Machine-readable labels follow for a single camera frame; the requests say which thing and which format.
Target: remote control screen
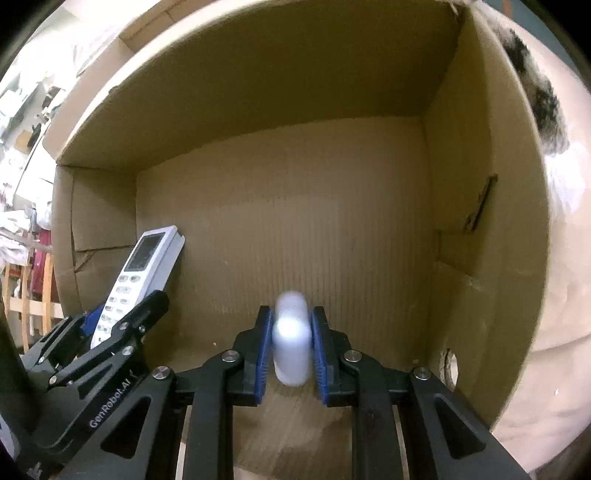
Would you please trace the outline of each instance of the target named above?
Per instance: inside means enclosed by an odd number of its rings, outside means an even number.
[[[154,233],[153,235],[146,235],[139,242],[138,247],[135,249],[134,254],[131,256],[127,265],[125,266],[126,272],[140,272],[146,268],[150,258],[154,255],[156,247],[162,240],[164,232]]]

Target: silver screw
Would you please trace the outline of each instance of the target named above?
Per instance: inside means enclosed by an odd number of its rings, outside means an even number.
[[[224,360],[225,362],[228,362],[228,363],[235,362],[239,358],[240,358],[240,354],[235,350],[226,350],[222,354],[222,360]]]
[[[170,369],[168,367],[156,367],[152,370],[152,376],[156,380],[165,380],[170,375]]]
[[[361,352],[358,352],[357,350],[347,350],[343,356],[345,357],[345,360],[352,364],[359,362],[363,357]]]
[[[413,373],[419,380],[429,380],[431,378],[431,371],[427,367],[417,367],[413,370]]]

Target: cardboard box wall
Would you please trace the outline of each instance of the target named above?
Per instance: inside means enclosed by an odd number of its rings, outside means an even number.
[[[59,164],[66,312],[107,295],[142,231],[187,238],[146,338],[153,365],[200,365],[294,288],[389,367],[437,371],[451,349],[486,421],[509,398],[543,300],[548,204],[531,111],[477,11],[216,2],[130,59]],[[271,380],[261,408],[238,411],[237,463],[348,476],[348,412],[312,390]]]

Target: white remote control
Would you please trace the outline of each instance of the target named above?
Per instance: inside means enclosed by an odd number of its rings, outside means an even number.
[[[184,241],[174,225],[142,234],[109,293],[90,348],[107,340],[115,323],[147,295],[164,288]]]

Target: white cylindrical object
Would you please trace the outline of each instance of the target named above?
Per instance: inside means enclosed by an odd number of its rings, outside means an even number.
[[[312,328],[308,305],[301,293],[286,291],[277,298],[272,338],[279,381],[289,387],[306,383],[311,370]]]

